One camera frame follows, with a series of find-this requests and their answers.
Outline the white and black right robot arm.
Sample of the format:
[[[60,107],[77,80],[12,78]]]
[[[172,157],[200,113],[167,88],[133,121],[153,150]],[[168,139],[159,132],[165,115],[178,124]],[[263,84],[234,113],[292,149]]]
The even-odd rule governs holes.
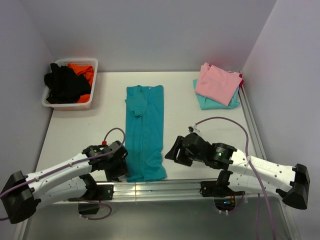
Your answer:
[[[194,161],[218,170],[216,180],[201,182],[203,197],[231,197],[244,193],[277,197],[294,209],[308,207],[310,177],[305,165],[281,165],[245,153],[225,143],[209,143],[195,132],[178,136],[167,160],[190,167]]]

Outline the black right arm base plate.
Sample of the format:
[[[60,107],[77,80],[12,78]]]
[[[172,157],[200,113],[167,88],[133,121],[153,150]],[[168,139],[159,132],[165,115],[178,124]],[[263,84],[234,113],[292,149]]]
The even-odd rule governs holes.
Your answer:
[[[211,180],[211,181],[201,181],[199,193],[203,197],[232,197],[232,196],[242,196],[245,191],[234,191],[230,187],[230,182],[228,180]]]

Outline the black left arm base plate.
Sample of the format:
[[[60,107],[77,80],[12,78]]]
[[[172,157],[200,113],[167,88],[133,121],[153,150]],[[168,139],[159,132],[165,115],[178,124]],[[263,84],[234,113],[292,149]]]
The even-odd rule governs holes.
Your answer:
[[[81,197],[69,198],[68,201],[75,202],[78,200],[89,200],[89,201],[109,201],[112,200],[114,193],[114,186],[111,184],[97,185],[93,188],[86,190],[84,195]]]

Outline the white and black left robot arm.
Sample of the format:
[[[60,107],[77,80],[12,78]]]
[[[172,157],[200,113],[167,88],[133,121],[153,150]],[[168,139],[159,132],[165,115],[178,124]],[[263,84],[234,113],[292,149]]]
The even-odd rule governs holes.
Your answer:
[[[103,191],[91,175],[103,171],[114,182],[129,173],[127,149],[120,141],[91,145],[81,153],[45,170],[14,172],[4,185],[0,199],[11,224],[30,218],[38,209],[60,201],[100,200]]]

